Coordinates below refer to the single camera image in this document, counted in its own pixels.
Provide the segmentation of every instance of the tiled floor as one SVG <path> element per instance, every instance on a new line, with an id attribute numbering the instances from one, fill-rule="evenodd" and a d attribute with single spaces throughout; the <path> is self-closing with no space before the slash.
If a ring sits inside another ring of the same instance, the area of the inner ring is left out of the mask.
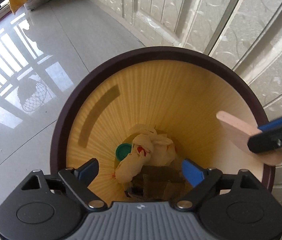
<path id="1" fill-rule="evenodd" d="M 142 46 L 87 0 L 53 0 L 0 21 L 0 203 L 29 171 L 49 173 L 54 124 L 75 86 Z"/>

